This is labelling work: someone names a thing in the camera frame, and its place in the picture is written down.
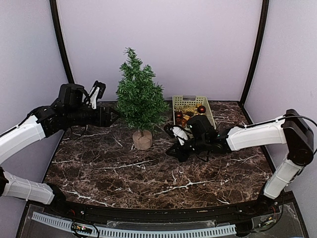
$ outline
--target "red christmas ornament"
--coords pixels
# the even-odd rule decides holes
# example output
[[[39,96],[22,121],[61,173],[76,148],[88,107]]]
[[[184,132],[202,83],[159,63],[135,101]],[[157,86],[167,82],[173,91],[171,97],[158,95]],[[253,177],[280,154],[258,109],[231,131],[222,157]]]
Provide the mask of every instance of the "red christmas ornament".
[[[182,118],[183,117],[183,113],[182,112],[175,112],[175,117],[176,118]]]
[[[199,106],[199,107],[197,108],[197,112],[198,112],[198,113],[205,113],[205,112],[206,112],[206,108],[205,108],[204,106]]]

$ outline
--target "marble countertop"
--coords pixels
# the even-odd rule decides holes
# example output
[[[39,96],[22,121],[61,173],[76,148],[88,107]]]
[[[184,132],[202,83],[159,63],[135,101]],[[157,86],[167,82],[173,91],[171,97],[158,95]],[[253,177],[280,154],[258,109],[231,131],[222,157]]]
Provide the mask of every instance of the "marble countertop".
[[[217,129],[247,123],[236,102],[210,102]],[[166,113],[172,122],[172,111]],[[176,139],[156,127],[154,145],[133,147],[134,129],[118,120],[111,127],[68,130],[45,182],[58,185],[67,200],[117,208],[202,208],[250,201],[271,176],[260,147],[212,154],[205,163],[194,155],[179,163],[165,151]]]

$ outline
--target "basket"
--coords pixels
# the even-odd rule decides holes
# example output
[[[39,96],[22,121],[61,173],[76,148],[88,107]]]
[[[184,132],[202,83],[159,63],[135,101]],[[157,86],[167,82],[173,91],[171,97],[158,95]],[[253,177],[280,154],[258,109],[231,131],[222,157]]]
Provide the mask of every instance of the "basket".
[[[210,121],[211,125],[216,129],[216,123],[214,122],[211,109],[208,103],[207,97],[204,96],[173,96],[173,121],[175,122],[175,107],[177,106],[196,106],[196,104],[202,104],[206,108],[205,115]]]

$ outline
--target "white arm segment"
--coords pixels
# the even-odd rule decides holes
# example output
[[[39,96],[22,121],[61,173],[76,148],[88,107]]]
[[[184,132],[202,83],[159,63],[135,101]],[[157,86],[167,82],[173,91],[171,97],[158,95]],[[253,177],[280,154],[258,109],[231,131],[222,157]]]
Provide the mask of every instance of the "white arm segment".
[[[36,121],[36,116],[30,116],[22,125],[0,137],[0,165],[18,151],[45,138],[41,124]]]
[[[20,125],[15,126],[0,137],[0,165],[12,155],[28,145],[45,138],[45,133],[36,116],[30,116]],[[32,182],[27,179],[3,173],[9,181],[4,187],[2,196],[12,196],[50,204],[54,198],[50,186],[45,183]]]
[[[8,172],[4,176],[9,183],[5,185],[2,196],[11,196],[50,204],[54,198],[53,190],[45,183],[32,182],[16,177]]]
[[[267,181],[264,187],[264,195],[275,199],[281,191],[287,186],[293,179],[293,177],[303,168],[303,166],[295,165],[287,157],[283,160],[283,163],[277,168],[272,177]]]
[[[228,133],[227,142],[232,151],[243,148],[269,145],[269,144],[285,144],[286,139],[281,125],[285,120],[275,119],[262,125],[256,125],[250,128],[240,128],[238,126],[232,128]]]

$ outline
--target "white slotted strip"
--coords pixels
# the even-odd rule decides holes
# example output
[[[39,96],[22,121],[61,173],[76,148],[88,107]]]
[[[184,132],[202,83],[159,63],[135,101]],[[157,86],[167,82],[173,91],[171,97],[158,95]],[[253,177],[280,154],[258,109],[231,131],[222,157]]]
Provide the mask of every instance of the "white slotted strip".
[[[38,221],[42,224],[67,231],[71,231],[72,221],[69,219],[60,219],[51,217],[46,214],[34,212],[32,220]],[[86,225],[86,227],[93,230],[90,234],[91,237],[97,237],[96,229],[93,226]],[[118,230],[105,227],[98,227],[100,232],[100,238],[214,238],[236,234],[235,225],[228,225],[223,227],[214,227],[198,230],[187,231],[131,231],[131,230]],[[78,232],[79,234],[87,235],[84,232]]]

